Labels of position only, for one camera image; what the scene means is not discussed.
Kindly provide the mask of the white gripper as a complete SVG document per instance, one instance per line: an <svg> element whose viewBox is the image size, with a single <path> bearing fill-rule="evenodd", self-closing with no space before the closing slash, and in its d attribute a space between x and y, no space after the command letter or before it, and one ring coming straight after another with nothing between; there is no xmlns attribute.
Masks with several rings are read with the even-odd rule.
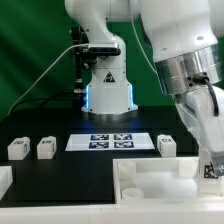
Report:
<svg viewBox="0 0 224 224"><path fill-rule="evenodd" d="M209 152L214 173L224 176L224 91L218 87L214 91L219 108L217 116L206 87L179 94L174 102L187 130Z"/></svg>

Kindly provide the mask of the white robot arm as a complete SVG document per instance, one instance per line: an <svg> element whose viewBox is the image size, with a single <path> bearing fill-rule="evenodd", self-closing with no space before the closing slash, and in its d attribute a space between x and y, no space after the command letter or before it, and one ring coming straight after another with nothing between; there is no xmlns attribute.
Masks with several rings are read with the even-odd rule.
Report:
<svg viewBox="0 0 224 224"><path fill-rule="evenodd" d="M98 118L121 116L137 106L126 80L126 46L109 22L140 21L143 49L152 58L165 95L182 122L224 175L224 0L65 0L68 15L87 35L81 48L93 67L82 111Z"/></svg>

